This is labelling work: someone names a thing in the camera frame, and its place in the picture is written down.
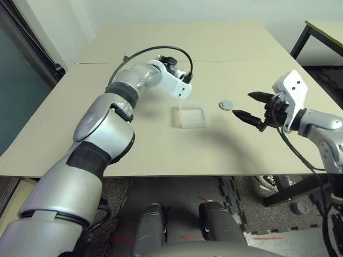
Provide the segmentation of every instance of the cable connector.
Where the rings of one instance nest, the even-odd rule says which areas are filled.
[[[186,84],[189,84],[189,82],[191,82],[193,78],[193,73],[192,72],[189,72],[182,80],[182,82],[186,83]]]

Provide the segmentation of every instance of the black joint band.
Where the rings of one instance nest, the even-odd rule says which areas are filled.
[[[138,93],[136,90],[124,82],[117,81],[112,83],[108,88],[106,88],[105,93],[119,95],[127,100],[133,109],[136,107],[136,103],[138,102]]]
[[[83,141],[69,156],[66,164],[86,170],[102,179],[103,172],[111,162],[111,156],[93,143]]]

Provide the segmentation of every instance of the beige table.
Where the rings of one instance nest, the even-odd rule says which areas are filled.
[[[312,35],[323,44],[330,47],[340,56],[343,56],[343,21],[339,20],[306,20],[306,26],[297,43],[290,52],[296,59]]]
[[[272,93],[273,83],[296,69],[309,87],[306,106],[343,116],[342,110],[272,38],[270,45],[274,55],[265,59],[256,56],[241,61],[195,62],[189,101],[207,106],[209,128],[181,129],[177,120],[180,102],[157,88],[147,92],[135,109],[132,126],[136,142],[119,163],[106,169],[105,176],[309,173],[275,129],[260,133],[218,107],[219,101],[229,99],[234,109],[262,117],[263,104],[247,94],[257,90]],[[0,175],[42,176],[69,149],[74,128],[103,93],[117,65],[75,64],[0,157]],[[309,140],[296,133],[290,140],[313,165],[322,167],[319,152]]]
[[[124,55],[158,45],[181,47],[195,62],[276,60],[275,56],[282,62],[288,56],[256,21],[180,21],[105,25],[78,63],[118,63]],[[146,61],[160,52],[149,52],[133,61]],[[187,61],[179,52],[163,53]]]

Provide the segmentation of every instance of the black cable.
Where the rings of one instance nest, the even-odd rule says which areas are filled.
[[[272,108],[272,116],[273,116],[273,120],[274,123],[276,124],[276,126],[280,126],[282,127],[282,125],[277,121],[277,119],[275,118],[275,107],[276,107],[276,103],[274,103],[273,108]],[[308,167],[309,169],[313,169],[313,170],[318,170],[318,171],[325,171],[325,169],[320,169],[320,168],[316,168],[314,167],[308,160],[306,160],[306,158],[304,156],[302,156],[299,151],[289,142],[288,138],[286,137],[286,135],[284,134],[284,132],[282,131],[282,135],[281,132],[279,130],[279,128],[277,127],[277,130],[280,134],[280,136],[283,138],[283,140],[285,141],[285,143],[288,145],[288,147],[292,150],[292,152],[306,165],[306,167]]]
[[[327,252],[330,257],[338,257],[336,251],[331,245],[330,236],[329,236],[329,225],[327,223],[327,216],[329,215],[330,209],[332,208],[332,204],[329,205],[327,211],[325,212],[325,215],[323,217],[323,224],[322,224],[322,233],[323,233],[323,239],[324,244],[326,246]]]
[[[320,177],[318,176],[318,174],[315,172],[313,166],[311,163],[309,163],[299,152],[298,150],[291,144],[291,142],[289,142],[288,138],[286,137],[286,135],[280,131],[279,127],[277,127],[277,131],[279,133],[279,135],[281,136],[281,138],[283,139],[283,141],[286,143],[286,145],[289,147],[289,149],[291,149],[291,151],[302,161],[303,164],[305,164],[305,166],[316,176],[316,178],[318,179],[319,182],[319,186],[320,186],[320,191],[322,193],[322,197],[323,197],[323,211],[321,212],[321,215],[324,217],[325,213],[327,212],[327,203],[326,203],[326,197],[325,197],[325,191],[324,191],[324,185],[322,183],[322,180],[320,179]]]
[[[187,56],[188,60],[189,60],[189,64],[190,64],[190,72],[187,76],[185,76],[185,78],[183,79],[185,81],[185,79],[190,79],[192,78],[192,74],[193,74],[193,61],[192,61],[192,58],[190,57],[190,55],[183,49],[179,48],[179,47],[173,47],[173,46],[156,46],[156,47],[149,47],[149,48],[146,48],[146,49],[143,49],[131,56],[125,56],[124,57],[124,60],[123,62],[115,69],[115,71],[113,72],[111,78],[109,79],[108,81],[108,85],[107,86],[110,86],[110,84],[112,83],[114,77],[117,75],[118,71],[126,64],[128,63],[130,60],[134,59],[135,57],[145,53],[145,52],[148,52],[148,51],[152,51],[152,50],[156,50],[156,49],[174,49],[174,50],[177,50],[177,51],[180,51],[182,52],[184,55]]]
[[[104,210],[106,212],[106,216],[88,227],[88,231],[90,233],[104,225],[111,217],[111,208],[109,208],[107,205],[99,205],[98,210]]]

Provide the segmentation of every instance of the black metal stand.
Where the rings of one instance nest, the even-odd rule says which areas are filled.
[[[319,177],[324,187],[330,185],[327,175],[319,175]],[[315,175],[311,175],[292,186],[289,185],[286,176],[274,176],[274,180],[279,192],[264,198],[264,205],[266,207],[279,205],[319,189],[319,181]]]
[[[290,52],[290,55],[296,59],[298,55],[300,54],[300,51],[306,44],[307,40],[310,36],[314,36],[316,39],[321,41],[321,43],[327,45],[330,47],[333,51],[338,53],[340,56],[343,57],[343,47],[336,44],[335,42],[331,41],[327,37],[325,37],[323,34],[315,30],[314,28],[310,27],[309,25],[306,25],[305,29],[301,33],[298,41],[295,43],[295,46],[293,47],[292,51]]]

